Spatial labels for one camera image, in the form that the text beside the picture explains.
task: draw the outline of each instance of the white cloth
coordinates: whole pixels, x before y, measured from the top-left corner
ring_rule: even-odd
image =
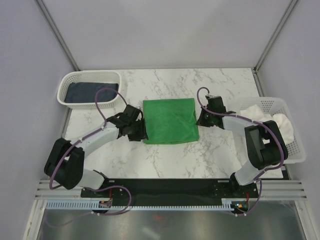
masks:
[[[241,110],[240,115],[259,122],[273,120],[276,122],[280,130],[285,145],[288,145],[295,140],[294,128],[291,124],[291,121],[282,113],[277,113],[271,116],[270,114],[264,114],[258,105],[253,105],[245,110]]]

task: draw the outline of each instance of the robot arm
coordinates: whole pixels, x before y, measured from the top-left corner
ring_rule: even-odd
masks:
[[[226,111],[220,96],[207,95],[208,110],[220,114],[232,114]],[[275,134],[284,152],[284,159],[288,158],[288,150],[281,136],[277,124],[270,120],[263,123]],[[224,130],[230,130],[245,137],[248,161],[237,172],[233,173],[230,180],[235,184],[245,186],[251,184],[255,177],[271,165],[277,165],[281,161],[280,150],[273,137],[262,127],[252,122],[232,116],[218,116],[201,109],[197,125],[204,127],[218,126]]]
[[[140,109],[127,105],[124,112],[120,112],[107,119],[107,125],[103,124],[94,129],[102,129],[92,136],[82,140],[89,133],[71,140],[60,138],[55,141],[49,158],[45,164],[44,172],[52,176],[61,157],[78,140],[81,140],[70,152],[68,159],[65,158],[58,169],[54,180],[66,189],[73,189],[75,186],[99,189],[105,178],[103,174],[84,169],[85,159],[100,148],[102,145],[127,135],[129,141],[141,141],[148,139],[145,119]]]

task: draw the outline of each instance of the folded green towel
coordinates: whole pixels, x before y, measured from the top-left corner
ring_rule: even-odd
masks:
[[[199,140],[195,99],[144,100],[143,115],[149,140],[145,144],[182,144]]]

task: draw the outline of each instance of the dark blue cloth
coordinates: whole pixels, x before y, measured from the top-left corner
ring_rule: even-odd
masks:
[[[103,88],[110,88],[118,91],[117,83],[101,83],[101,82],[77,82],[71,83],[66,92],[64,99],[68,104],[94,103],[96,93]],[[103,91],[98,95],[98,103],[109,102],[117,96],[114,91]]]

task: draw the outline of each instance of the cable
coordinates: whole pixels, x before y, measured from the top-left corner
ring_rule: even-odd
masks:
[[[284,164],[284,161],[285,161],[285,154],[284,154],[284,151],[281,147],[281,144],[279,142],[279,140],[277,139],[276,135],[271,131],[270,128],[268,128],[266,125],[264,125],[263,123],[259,122],[259,121],[254,121],[252,119],[249,119],[247,117],[244,117],[244,116],[240,116],[240,115],[234,115],[234,114],[226,114],[226,113],[218,113],[218,112],[214,112],[214,111],[210,111],[208,110],[200,101],[200,98],[199,98],[199,92],[201,89],[205,89],[207,91],[207,93],[209,94],[210,91],[207,87],[205,86],[202,86],[198,89],[198,91],[196,92],[196,98],[201,106],[201,108],[205,111],[207,111],[208,113],[210,114],[213,114],[213,115],[217,115],[217,116],[222,116],[222,117],[234,117],[234,118],[239,118],[239,119],[242,119],[242,120],[245,120],[245,121],[248,121],[248,122],[251,122],[253,124],[257,124],[261,127],[263,127],[264,129],[267,130],[267,132],[273,137],[277,147],[279,148],[279,151],[280,151],[280,163],[278,166],[275,166],[275,167],[268,167],[266,169],[264,169],[264,171],[260,172],[257,176],[255,176],[255,178],[253,179],[254,182],[260,182],[260,191],[259,191],[259,195],[258,195],[258,198],[256,199],[256,202],[253,204],[252,208],[249,209],[246,213],[241,213],[241,214],[236,214],[236,216],[246,216],[247,214],[251,213],[253,209],[255,209],[256,205],[258,204],[259,200],[260,200],[260,197],[261,197],[261,193],[262,193],[262,181],[261,179],[259,179],[265,172],[267,171],[270,171],[270,170],[276,170],[276,169],[279,169],[283,166]]]
[[[113,92],[115,92],[116,94],[118,94],[118,95],[122,98],[122,100],[124,101],[125,105],[128,105],[128,103],[127,103],[127,101],[125,100],[124,96],[122,96],[117,90],[114,90],[114,89],[109,88],[109,87],[104,87],[104,88],[101,88],[99,91],[97,91],[97,92],[95,93],[95,96],[94,96],[94,103],[95,103],[96,109],[98,110],[98,112],[100,113],[100,115],[102,116],[102,118],[103,118],[103,120],[104,120],[103,127],[105,127],[105,126],[107,125],[107,119],[106,119],[105,115],[102,113],[100,107],[98,106],[98,95],[99,95],[99,93],[102,93],[102,92],[108,91],[108,90],[113,91]]]
[[[88,189],[92,192],[103,192],[103,191],[106,191],[106,190],[109,190],[109,189],[114,189],[114,188],[118,188],[118,189],[123,189],[125,190],[128,194],[129,194],[129,202],[128,204],[120,211],[117,211],[117,212],[112,212],[112,213],[99,213],[100,215],[104,215],[104,216],[114,216],[114,215],[119,215],[119,214],[122,214],[124,213],[131,205],[131,202],[132,202],[132,195],[131,195],[131,192],[128,190],[128,188],[124,187],[124,186],[120,186],[120,185],[114,185],[114,186],[109,186],[109,187],[106,187],[106,188],[102,188],[102,189],[92,189],[91,187],[86,187],[85,189]]]
[[[143,113],[142,110],[140,110],[140,109],[139,109],[139,111],[140,111],[140,113],[141,113],[141,119],[143,119],[143,118],[144,118],[144,113]]]
[[[109,194],[109,202],[112,200],[112,189],[110,189],[110,194]]]
[[[115,92],[116,94],[118,94],[122,100],[124,101],[125,105],[128,105],[124,96],[122,96],[118,91],[112,89],[112,88],[108,88],[108,87],[104,87],[102,89],[100,89],[99,91],[96,92],[95,96],[94,96],[94,103],[95,103],[95,106],[96,106],[96,109],[98,110],[98,112],[100,113],[100,115],[102,116],[103,120],[104,120],[104,123],[103,123],[103,127],[105,127],[107,125],[107,119],[105,117],[105,115],[102,113],[102,111],[100,110],[99,106],[98,106],[98,95],[101,93],[101,92],[104,92],[104,91],[107,91],[107,90],[111,90],[113,92]],[[82,138],[82,140],[86,140],[87,138],[95,135],[96,133],[102,131],[102,128],[99,128],[91,133],[89,133],[88,135],[84,136]],[[68,156],[68,154],[71,152],[71,150],[76,146],[78,145],[79,143],[81,143],[81,140],[78,140],[76,141],[73,145],[71,145],[68,150],[63,154],[63,156],[61,157],[61,159],[59,160],[58,164],[56,165],[55,169],[53,170],[53,173],[51,175],[51,178],[50,178],[50,182],[49,182],[49,188],[51,190],[54,190],[54,189],[57,189],[57,188],[60,188],[61,185],[57,185],[57,186],[53,186],[53,183],[54,183],[54,179],[56,177],[56,174],[58,172],[58,169],[60,168],[61,164],[63,163],[63,161],[65,160],[65,158]]]
[[[90,211],[90,212],[86,212],[86,213],[83,213],[79,216],[76,216],[74,218],[72,218],[71,220],[63,223],[63,224],[60,224],[60,225],[52,225],[51,223],[48,222],[48,218],[47,218],[47,215],[44,216],[44,223],[47,224],[50,228],[53,228],[53,229],[59,229],[59,228],[62,228],[70,223],[73,223],[74,221],[82,218],[82,217],[85,217],[87,215],[90,215],[90,214],[93,214],[95,213],[96,215],[103,215],[103,216],[115,216],[115,215],[119,215],[119,214],[122,214],[124,213],[131,205],[131,202],[132,202],[132,195],[131,195],[131,192],[124,186],[120,186],[120,185],[114,185],[114,186],[109,186],[109,187],[106,187],[106,188],[103,188],[103,189],[93,189],[93,188],[90,188],[90,187],[86,187],[85,189],[87,190],[90,190],[92,192],[103,192],[103,191],[106,191],[106,190],[111,190],[111,189],[123,189],[125,190],[128,194],[129,194],[129,202],[128,204],[126,205],[126,207],[124,207],[122,210],[120,211],[116,211],[116,212],[111,212],[111,213],[95,213],[93,211]],[[40,239],[43,240],[44,239],[44,233],[43,233],[43,227],[44,225],[42,224],[41,226],[41,233],[40,233]]]
[[[262,193],[262,181],[261,181],[261,179],[257,179],[256,182],[260,182],[260,188],[259,188],[259,194],[258,194],[258,197],[257,197],[255,203],[253,204],[253,206],[252,206],[250,209],[248,209],[248,211],[246,211],[246,212],[244,212],[244,213],[237,214],[237,215],[235,215],[236,217],[237,217],[237,216],[241,216],[241,217],[242,217],[242,216],[247,216],[249,213],[251,213],[251,212],[256,208],[256,206],[257,206],[257,204],[258,204],[258,202],[259,202],[259,200],[260,200],[260,198],[261,198],[261,193]]]
[[[244,204],[246,205],[246,204],[249,203],[250,196],[249,196],[249,193],[248,193],[248,192],[246,192],[245,194],[246,194],[246,200],[245,200],[245,203],[244,203]]]
[[[248,211],[243,211],[243,210],[241,210],[239,207],[237,207],[237,209],[238,209],[240,212],[243,212],[243,213],[245,213],[245,214],[247,214],[247,212],[248,212]]]
[[[218,113],[218,112],[213,112],[213,111],[210,111],[208,110],[200,101],[200,98],[199,98],[199,92],[201,89],[205,89],[207,91],[207,93],[209,94],[210,91],[207,87],[205,86],[202,86],[198,89],[198,91],[196,92],[196,98],[201,106],[201,108],[205,111],[207,111],[208,113],[210,114],[213,114],[213,115],[217,115],[217,116],[222,116],[222,117],[234,117],[234,118],[238,118],[238,119],[242,119],[242,120],[245,120],[245,121],[248,121],[250,123],[254,123],[254,124],[257,124],[261,127],[263,127],[264,129],[267,130],[267,132],[272,136],[272,138],[274,139],[277,147],[279,148],[280,150],[280,163],[278,166],[275,166],[275,167],[268,167],[266,168],[264,171],[260,172],[257,176],[255,176],[255,178],[253,180],[257,180],[258,178],[260,178],[265,172],[267,171],[270,171],[270,170],[276,170],[276,169],[279,169],[283,166],[284,164],[284,161],[285,161],[285,154],[284,154],[284,151],[282,150],[282,147],[281,147],[281,144],[279,142],[279,140],[277,139],[276,135],[271,131],[270,128],[268,128],[266,125],[264,125],[263,123],[259,122],[259,121],[254,121],[254,120],[251,120],[247,117],[244,117],[244,116],[240,116],[240,115],[234,115],[234,114],[226,114],[226,113]]]

